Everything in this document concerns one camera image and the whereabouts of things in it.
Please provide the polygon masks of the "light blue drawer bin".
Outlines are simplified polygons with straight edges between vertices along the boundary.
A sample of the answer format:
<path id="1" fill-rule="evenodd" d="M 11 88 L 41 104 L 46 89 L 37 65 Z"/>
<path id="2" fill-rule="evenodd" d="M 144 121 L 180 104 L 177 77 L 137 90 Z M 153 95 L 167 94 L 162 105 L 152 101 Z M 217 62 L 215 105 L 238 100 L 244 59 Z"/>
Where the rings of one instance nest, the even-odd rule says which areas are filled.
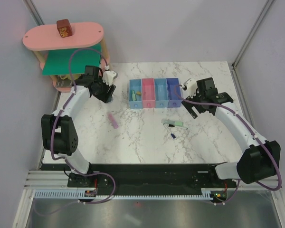
<path id="1" fill-rule="evenodd" d="M 142 95 L 139 95 L 141 91 L 141 79 L 131 79 L 129 81 L 129 107 L 131 109 L 143 109 Z"/>

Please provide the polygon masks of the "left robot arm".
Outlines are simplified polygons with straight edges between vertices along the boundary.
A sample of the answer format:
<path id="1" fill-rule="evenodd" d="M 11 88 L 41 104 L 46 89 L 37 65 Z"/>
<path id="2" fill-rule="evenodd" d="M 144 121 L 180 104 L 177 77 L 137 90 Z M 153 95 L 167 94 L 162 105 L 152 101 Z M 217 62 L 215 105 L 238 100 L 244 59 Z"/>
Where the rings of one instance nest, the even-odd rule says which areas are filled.
<path id="1" fill-rule="evenodd" d="M 97 181 L 90 163 L 78 148 L 79 138 L 73 120 L 91 97 L 105 104 L 110 102 L 117 76 L 108 67 L 102 70 L 86 66 L 85 72 L 73 81 L 70 95 L 62 107 L 41 118 L 44 149 L 50 151 L 53 160 L 64 160 L 71 169 L 67 184 L 70 188 L 90 188 Z"/>

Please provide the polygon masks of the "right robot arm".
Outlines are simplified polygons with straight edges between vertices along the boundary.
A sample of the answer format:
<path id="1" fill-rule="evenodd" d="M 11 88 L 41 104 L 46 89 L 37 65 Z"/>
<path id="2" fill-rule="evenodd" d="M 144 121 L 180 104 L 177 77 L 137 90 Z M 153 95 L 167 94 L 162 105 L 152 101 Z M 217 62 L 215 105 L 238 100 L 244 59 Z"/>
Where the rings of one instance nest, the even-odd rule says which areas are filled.
<path id="1" fill-rule="evenodd" d="M 218 118 L 230 131 L 242 150 L 237 162 L 216 165 L 215 171 L 208 175 L 209 184 L 219 187 L 225 179 L 238 179 L 246 184 L 277 176 L 281 185 L 279 171 L 281 147 L 277 141 L 269 141 L 239 114 L 234 100 L 226 92 L 218 92 L 213 78 L 201 80 L 188 79 L 182 89 L 189 93 L 182 104 L 193 118 L 197 114 L 209 112 Z"/>

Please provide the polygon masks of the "pink drawer bin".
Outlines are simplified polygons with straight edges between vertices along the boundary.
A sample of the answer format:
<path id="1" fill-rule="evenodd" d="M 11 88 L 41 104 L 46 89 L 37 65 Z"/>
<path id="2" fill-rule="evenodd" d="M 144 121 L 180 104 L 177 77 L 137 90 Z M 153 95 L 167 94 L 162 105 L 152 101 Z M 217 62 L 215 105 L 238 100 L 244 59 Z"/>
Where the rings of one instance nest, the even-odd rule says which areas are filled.
<path id="1" fill-rule="evenodd" d="M 155 107 L 155 89 L 153 78 L 142 79 L 142 105 L 143 108 Z"/>

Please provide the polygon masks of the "sky blue drawer bin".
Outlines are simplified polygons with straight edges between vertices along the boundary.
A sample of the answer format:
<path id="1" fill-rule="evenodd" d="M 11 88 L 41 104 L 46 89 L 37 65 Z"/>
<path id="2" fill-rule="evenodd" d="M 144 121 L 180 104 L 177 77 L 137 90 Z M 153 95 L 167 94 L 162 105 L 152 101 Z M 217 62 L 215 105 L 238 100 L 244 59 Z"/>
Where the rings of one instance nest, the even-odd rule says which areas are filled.
<path id="1" fill-rule="evenodd" d="M 154 79 L 155 108 L 167 108 L 169 103 L 167 80 L 165 78 Z"/>

